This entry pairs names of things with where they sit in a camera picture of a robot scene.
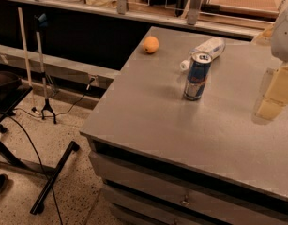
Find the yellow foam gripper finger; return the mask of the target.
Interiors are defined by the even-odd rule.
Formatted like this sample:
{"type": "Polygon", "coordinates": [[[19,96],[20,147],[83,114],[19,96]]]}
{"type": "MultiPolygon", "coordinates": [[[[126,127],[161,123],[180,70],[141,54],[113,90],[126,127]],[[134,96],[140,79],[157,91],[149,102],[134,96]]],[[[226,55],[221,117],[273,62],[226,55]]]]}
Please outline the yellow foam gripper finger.
{"type": "Polygon", "coordinates": [[[272,72],[270,83],[263,94],[255,115],[265,120],[274,120],[288,105],[288,63],[272,72]]]}

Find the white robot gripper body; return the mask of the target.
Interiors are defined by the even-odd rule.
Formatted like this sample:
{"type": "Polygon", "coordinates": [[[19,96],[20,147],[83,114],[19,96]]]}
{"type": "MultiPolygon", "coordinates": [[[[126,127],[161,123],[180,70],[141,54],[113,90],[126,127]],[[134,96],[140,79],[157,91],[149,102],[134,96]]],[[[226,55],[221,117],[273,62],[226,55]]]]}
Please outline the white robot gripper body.
{"type": "Polygon", "coordinates": [[[288,6],[276,20],[271,36],[271,53],[288,62],[288,6]]]}

